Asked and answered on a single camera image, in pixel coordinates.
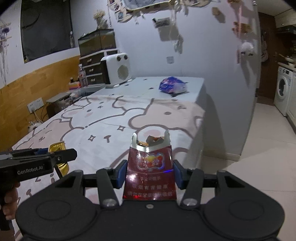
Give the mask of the person left hand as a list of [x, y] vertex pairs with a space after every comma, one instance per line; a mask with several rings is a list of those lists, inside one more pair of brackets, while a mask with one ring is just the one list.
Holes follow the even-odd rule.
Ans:
[[4, 214], [6, 220], [15, 219], [18, 201], [18, 190], [20, 182], [16, 182], [8, 189], [8, 192], [4, 196], [4, 204], [1, 204], [1, 212]]

